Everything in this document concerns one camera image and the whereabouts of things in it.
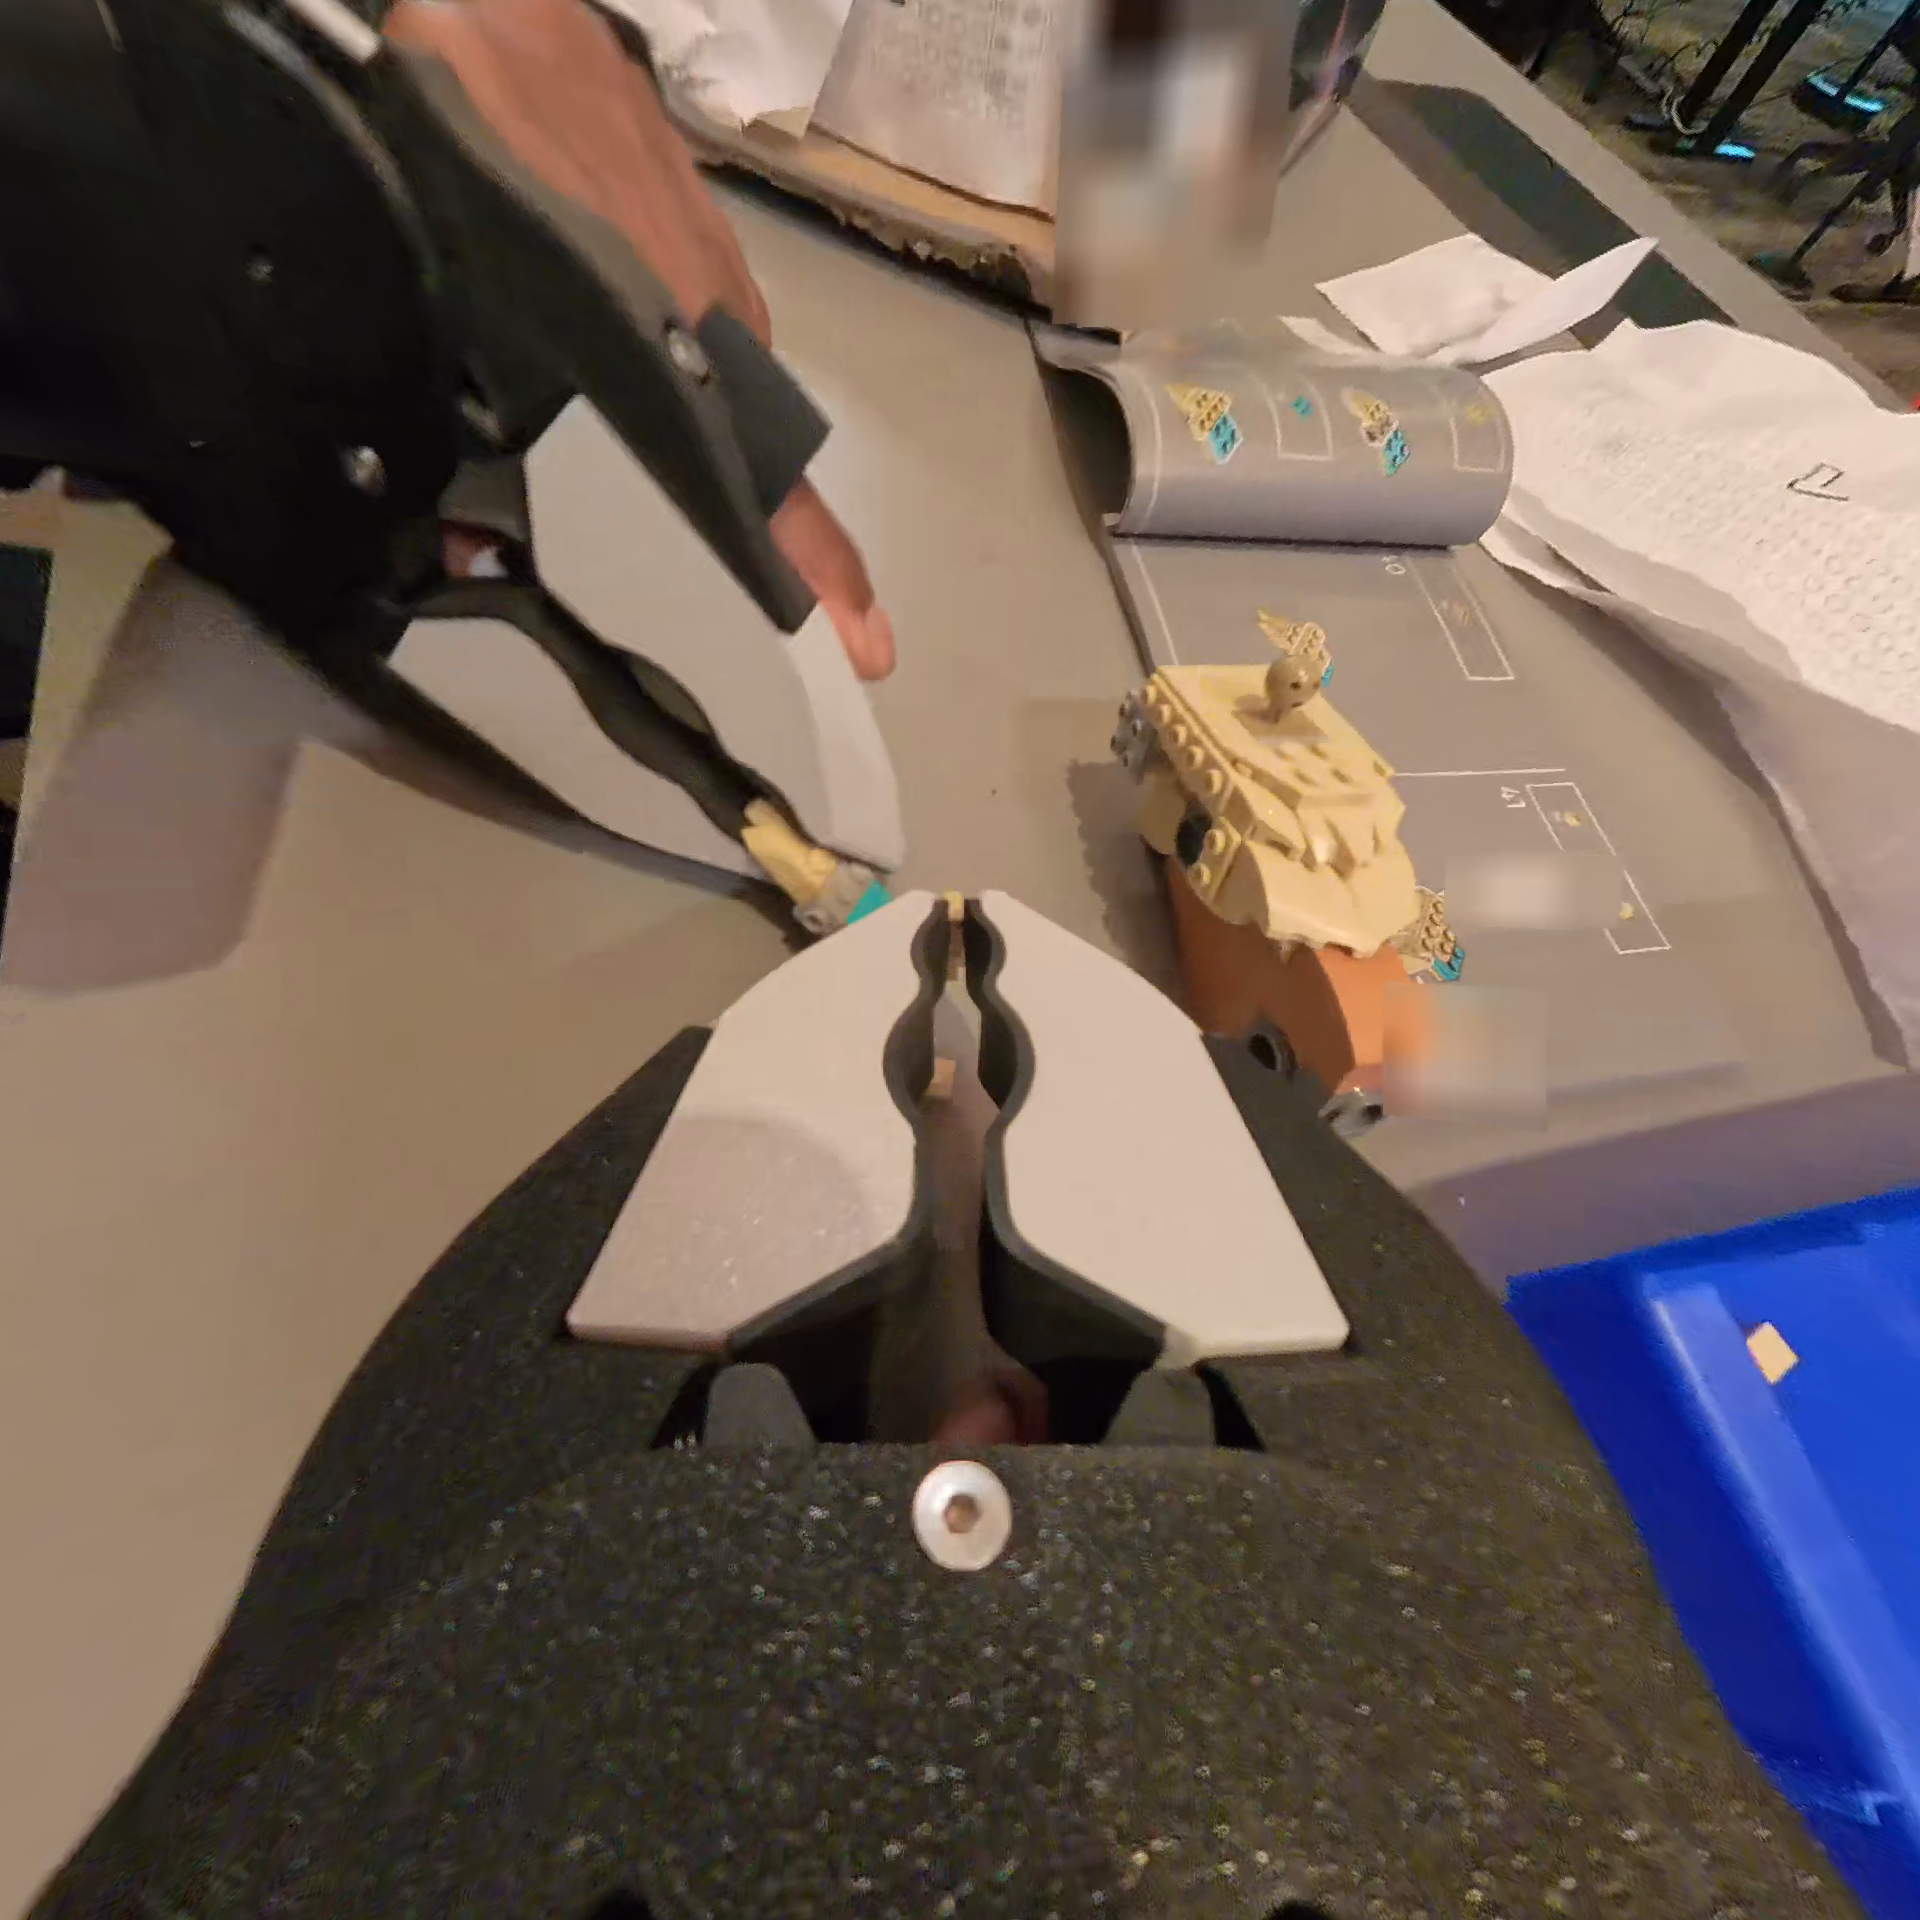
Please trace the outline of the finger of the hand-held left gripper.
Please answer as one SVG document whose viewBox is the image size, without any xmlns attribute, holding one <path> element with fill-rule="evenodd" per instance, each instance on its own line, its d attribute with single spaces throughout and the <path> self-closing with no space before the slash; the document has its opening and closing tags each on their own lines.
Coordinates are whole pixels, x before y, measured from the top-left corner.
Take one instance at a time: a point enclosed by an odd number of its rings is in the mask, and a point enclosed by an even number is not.
<svg viewBox="0 0 1920 1920">
<path fill-rule="evenodd" d="M 782 632 L 585 399 L 526 451 L 524 481 L 545 587 L 666 672 L 808 839 L 899 871 L 896 768 L 830 615 Z"/>
<path fill-rule="evenodd" d="M 587 634 L 547 592 L 432 592 L 367 632 L 372 689 L 423 728 L 644 852 L 774 888 L 743 844 L 769 800 L 662 668 Z"/>
</svg>

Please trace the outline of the small tan teal brick assembly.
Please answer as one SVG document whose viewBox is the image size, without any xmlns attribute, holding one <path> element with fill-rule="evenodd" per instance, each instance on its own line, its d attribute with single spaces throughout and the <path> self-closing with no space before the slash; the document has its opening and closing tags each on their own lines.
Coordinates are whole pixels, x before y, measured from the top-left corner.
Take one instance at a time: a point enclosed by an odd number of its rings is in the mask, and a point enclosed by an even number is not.
<svg viewBox="0 0 1920 1920">
<path fill-rule="evenodd" d="M 812 938 L 830 938 L 895 900 L 888 879 L 867 861 L 804 837 L 779 805 L 753 800 L 738 832 L 760 871 L 786 896 Z"/>
</svg>

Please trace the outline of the person's left hand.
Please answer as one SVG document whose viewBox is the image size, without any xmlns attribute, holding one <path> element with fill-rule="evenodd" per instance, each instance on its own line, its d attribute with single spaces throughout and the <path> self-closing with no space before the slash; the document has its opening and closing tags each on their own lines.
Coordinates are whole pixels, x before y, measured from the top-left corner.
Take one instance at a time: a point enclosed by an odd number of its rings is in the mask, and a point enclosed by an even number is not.
<svg viewBox="0 0 1920 1920">
<path fill-rule="evenodd" d="M 782 632 L 824 608 L 856 675 L 884 680 L 895 628 L 808 473 L 826 420 L 652 68 L 594 4 L 394 4 L 382 33 L 416 97 L 380 125 L 507 432 L 585 399 Z"/>
</svg>

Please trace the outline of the printed paper sheet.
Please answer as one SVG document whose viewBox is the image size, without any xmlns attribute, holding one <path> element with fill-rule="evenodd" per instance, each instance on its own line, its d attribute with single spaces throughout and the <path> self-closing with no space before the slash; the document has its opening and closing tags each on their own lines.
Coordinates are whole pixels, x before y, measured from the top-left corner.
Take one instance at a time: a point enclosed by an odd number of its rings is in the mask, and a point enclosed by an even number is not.
<svg viewBox="0 0 1920 1920">
<path fill-rule="evenodd" d="M 810 125 L 977 201 L 1052 216 L 1078 4 L 852 3 Z"/>
</svg>

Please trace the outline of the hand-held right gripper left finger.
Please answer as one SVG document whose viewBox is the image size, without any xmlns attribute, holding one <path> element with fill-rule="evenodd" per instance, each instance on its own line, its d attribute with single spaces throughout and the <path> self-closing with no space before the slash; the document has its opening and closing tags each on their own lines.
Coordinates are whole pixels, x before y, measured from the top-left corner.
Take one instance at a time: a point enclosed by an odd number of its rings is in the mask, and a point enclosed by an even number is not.
<svg viewBox="0 0 1920 1920">
<path fill-rule="evenodd" d="M 922 1100 L 943 994 L 944 898 L 928 891 L 743 993 L 699 1047 L 568 1331 L 743 1353 L 888 1283 L 928 1217 Z"/>
</svg>

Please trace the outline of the small white paper sheet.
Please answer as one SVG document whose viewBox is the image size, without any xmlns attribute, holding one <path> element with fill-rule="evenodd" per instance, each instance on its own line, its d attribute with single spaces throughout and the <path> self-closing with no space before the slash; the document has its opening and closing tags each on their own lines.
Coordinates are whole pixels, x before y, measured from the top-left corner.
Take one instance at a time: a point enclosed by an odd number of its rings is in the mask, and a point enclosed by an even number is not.
<svg viewBox="0 0 1920 1920">
<path fill-rule="evenodd" d="M 1633 236 L 1547 274 L 1462 234 L 1315 290 L 1390 356 L 1479 368 L 1596 319 L 1656 255 L 1656 240 Z"/>
</svg>

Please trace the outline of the tan and brown brick model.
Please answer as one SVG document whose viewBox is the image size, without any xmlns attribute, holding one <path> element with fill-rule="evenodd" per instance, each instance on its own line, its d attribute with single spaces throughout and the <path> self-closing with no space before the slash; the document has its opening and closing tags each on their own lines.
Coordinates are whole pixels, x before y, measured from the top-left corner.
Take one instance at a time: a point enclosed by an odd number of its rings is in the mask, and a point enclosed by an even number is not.
<svg viewBox="0 0 1920 1920">
<path fill-rule="evenodd" d="M 1329 698 L 1327 628 L 1270 608 L 1255 627 L 1258 661 L 1160 665 L 1111 746 L 1139 780 L 1192 1018 L 1313 1079 L 1324 1121 L 1363 1136 L 1396 1051 L 1424 1043 L 1400 1000 L 1456 980 L 1466 951 L 1404 847 L 1393 767 Z"/>
</svg>

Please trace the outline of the grey instruction booklet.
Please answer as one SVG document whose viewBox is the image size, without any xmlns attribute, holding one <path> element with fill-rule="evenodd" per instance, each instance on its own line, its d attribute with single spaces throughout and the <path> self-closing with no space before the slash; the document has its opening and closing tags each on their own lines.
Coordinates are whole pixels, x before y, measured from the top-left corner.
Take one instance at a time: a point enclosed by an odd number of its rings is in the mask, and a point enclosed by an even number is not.
<svg viewBox="0 0 1920 1920">
<path fill-rule="evenodd" d="M 1388 1111 L 1663 1117 L 1890 1073 L 1712 691 L 1479 546 L 1513 469 L 1481 377 L 1288 327 L 1028 338 L 1143 684 L 1258 661 L 1259 608 L 1306 617 L 1332 706 L 1395 770 L 1466 956 L 1400 1000 L 1424 1043 L 1386 1071 Z"/>
</svg>

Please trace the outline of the brown cardboard piece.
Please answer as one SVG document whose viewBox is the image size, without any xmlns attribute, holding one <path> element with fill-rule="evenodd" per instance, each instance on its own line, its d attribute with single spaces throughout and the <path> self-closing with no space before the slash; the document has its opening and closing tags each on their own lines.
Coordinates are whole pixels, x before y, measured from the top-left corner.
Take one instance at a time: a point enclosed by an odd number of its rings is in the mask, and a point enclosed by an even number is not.
<svg viewBox="0 0 1920 1920">
<path fill-rule="evenodd" d="M 684 113 L 680 123 L 710 164 L 767 181 L 892 255 L 951 267 L 1052 312 L 1049 216 L 932 183 L 827 132 L 790 136 L 764 123 L 727 128 L 699 113 Z"/>
</svg>

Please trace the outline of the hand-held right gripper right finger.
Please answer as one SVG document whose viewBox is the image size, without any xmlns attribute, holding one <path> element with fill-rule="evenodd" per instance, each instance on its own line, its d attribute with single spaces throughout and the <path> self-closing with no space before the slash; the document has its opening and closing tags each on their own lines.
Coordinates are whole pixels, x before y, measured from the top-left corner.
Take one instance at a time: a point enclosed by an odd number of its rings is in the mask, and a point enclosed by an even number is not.
<svg viewBox="0 0 1920 1920">
<path fill-rule="evenodd" d="M 1028 1370 L 1186 1370 L 1352 1335 L 1203 1032 L 1004 891 L 969 900 L 982 1299 Z"/>
</svg>

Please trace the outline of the large white paper towel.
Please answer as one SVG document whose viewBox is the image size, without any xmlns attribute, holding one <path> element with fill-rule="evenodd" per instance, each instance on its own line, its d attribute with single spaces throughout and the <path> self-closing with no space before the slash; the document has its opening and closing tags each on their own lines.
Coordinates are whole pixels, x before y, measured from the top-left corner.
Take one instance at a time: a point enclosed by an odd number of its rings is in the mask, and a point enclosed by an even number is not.
<svg viewBox="0 0 1920 1920">
<path fill-rule="evenodd" d="M 1915 411 L 1715 322 L 1623 322 L 1486 385 L 1513 437 L 1496 554 L 1712 691 L 1915 1066 Z"/>
</svg>

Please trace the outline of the black metal stand legs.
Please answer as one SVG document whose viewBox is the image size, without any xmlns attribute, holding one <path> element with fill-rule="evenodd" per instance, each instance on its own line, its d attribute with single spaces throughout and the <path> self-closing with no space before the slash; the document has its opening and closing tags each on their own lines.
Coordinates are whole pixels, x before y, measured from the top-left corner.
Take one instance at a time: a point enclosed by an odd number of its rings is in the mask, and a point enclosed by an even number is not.
<svg viewBox="0 0 1920 1920">
<path fill-rule="evenodd" d="M 1852 307 L 1915 307 L 1918 4 L 1448 4 L 1456 23 L 1540 81 L 1583 43 L 1583 100 L 1615 82 L 1641 97 L 1623 132 L 1652 153 L 1753 169 L 1779 211 L 1820 183 L 1833 205 L 1753 267 L 1790 298 L 1816 289 L 1816 251 L 1882 209 L 1863 267 L 1828 289 Z"/>
</svg>

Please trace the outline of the blue plastic bin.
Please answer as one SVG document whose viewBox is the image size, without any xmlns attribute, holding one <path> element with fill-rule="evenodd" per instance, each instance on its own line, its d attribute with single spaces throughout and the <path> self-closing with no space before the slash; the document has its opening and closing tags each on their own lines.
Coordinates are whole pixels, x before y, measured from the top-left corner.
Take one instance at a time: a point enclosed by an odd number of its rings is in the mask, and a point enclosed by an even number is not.
<svg viewBox="0 0 1920 1920">
<path fill-rule="evenodd" d="M 1504 1299 L 1745 1745 L 1873 1916 L 1918 1916 L 1918 1191 Z M 1768 1322 L 1802 1356 L 1780 1386 L 1745 1346 Z"/>
</svg>

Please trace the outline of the grey desk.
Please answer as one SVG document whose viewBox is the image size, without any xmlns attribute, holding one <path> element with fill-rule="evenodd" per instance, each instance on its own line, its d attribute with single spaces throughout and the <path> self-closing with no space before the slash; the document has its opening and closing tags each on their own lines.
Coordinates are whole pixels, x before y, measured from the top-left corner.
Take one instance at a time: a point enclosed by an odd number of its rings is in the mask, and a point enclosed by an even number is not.
<svg viewBox="0 0 1920 1920">
<path fill-rule="evenodd" d="M 1407 1121 L 1198 1027 L 1346 1345 L 993 1337 L 969 900 L 1136 972 L 1067 803 L 1132 805 L 1142 658 L 1025 327 L 769 236 L 931 617 L 874 709 L 875 873 L 967 900 L 926 1228 L 742 1353 L 571 1335 L 714 1021 L 826 938 L 163 533 L 8 913 L 6 1916 L 1863 1916 Z"/>
</svg>

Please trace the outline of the crumpled white paper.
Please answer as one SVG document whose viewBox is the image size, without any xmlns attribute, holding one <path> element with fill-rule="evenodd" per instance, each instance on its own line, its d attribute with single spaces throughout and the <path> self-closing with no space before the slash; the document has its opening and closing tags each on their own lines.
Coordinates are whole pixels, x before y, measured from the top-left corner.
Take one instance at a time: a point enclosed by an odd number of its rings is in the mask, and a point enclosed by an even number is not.
<svg viewBox="0 0 1920 1920">
<path fill-rule="evenodd" d="M 826 89 L 851 3 L 604 3 L 714 123 L 802 136 Z"/>
</svg>

